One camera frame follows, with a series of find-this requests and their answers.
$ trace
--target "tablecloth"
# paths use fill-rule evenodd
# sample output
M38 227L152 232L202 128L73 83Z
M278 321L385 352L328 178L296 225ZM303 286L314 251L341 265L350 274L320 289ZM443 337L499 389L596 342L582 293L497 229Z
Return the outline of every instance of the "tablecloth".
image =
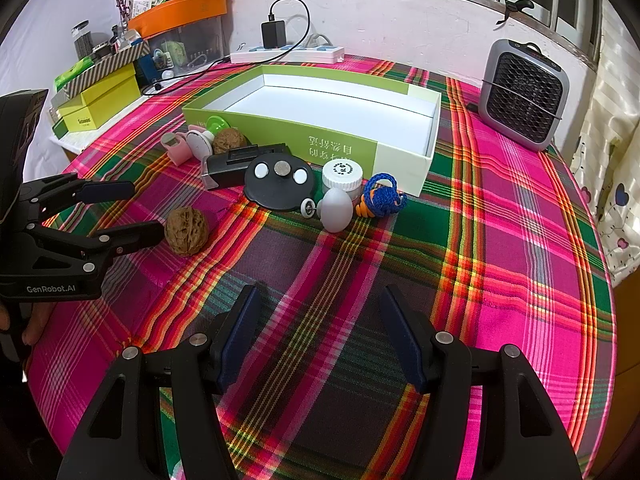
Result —
M615 319L593 221L558 152L527 151L482 124L465 107L479 90L455 79L355 56L334 68L442 93L428 179L398 215L355 218L329 234L318 220L259 208L240 188L205 191L195 161L175 167L159 139L186 130L180 106L242 66L149 100L69 166L85 178L132 180L136 195L77 205L50 222L58 228L164 221L183 205L214 228L194 257L162 242L117 258L99 300L57 305L28 371L55 442L66 449L124 347L172 348L259 283L256 341L217 403L240 478L400 478L428 397L406 384L378 313L382 287L396 283L436 329L470 346L522 349L586 474L612 394ZM161 408L168 467L181 478L170 390ZM459 478L472 473L480 408L475 388Z

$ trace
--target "human hand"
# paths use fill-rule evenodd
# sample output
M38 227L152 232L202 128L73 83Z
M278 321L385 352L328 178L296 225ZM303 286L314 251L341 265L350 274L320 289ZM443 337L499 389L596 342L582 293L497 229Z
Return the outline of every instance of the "human hand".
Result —
M54 306L56 306L55 302L33 304L31 318L27 328L22 332L22 342L25 345L33 346L40 340ZM9 330L10 326L11 320L9 318L9 312L6 307L0 303L0 330Z

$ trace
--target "space heater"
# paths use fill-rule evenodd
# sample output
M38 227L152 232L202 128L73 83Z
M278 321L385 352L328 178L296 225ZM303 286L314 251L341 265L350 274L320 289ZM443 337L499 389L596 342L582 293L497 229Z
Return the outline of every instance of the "space heater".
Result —
M568 92L566 73L537 45L498 40L489 53L478 112L494 130L539 152L551 142Z

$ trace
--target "pink plastic object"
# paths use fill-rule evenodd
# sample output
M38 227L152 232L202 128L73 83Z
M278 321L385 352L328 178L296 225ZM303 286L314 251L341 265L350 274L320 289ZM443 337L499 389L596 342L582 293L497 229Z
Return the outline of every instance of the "pink plastic object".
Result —
M180 166L193 156L187 139L182 133L164 134L160 138L160 144L166 149L166 154L176 166Z

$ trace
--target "yellow shoebox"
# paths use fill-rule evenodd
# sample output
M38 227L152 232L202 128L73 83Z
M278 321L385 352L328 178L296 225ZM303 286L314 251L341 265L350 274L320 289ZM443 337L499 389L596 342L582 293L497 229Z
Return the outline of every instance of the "yellow shoebox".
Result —
M100 79L58 111L70 132L96 130L140 97L133 63Z

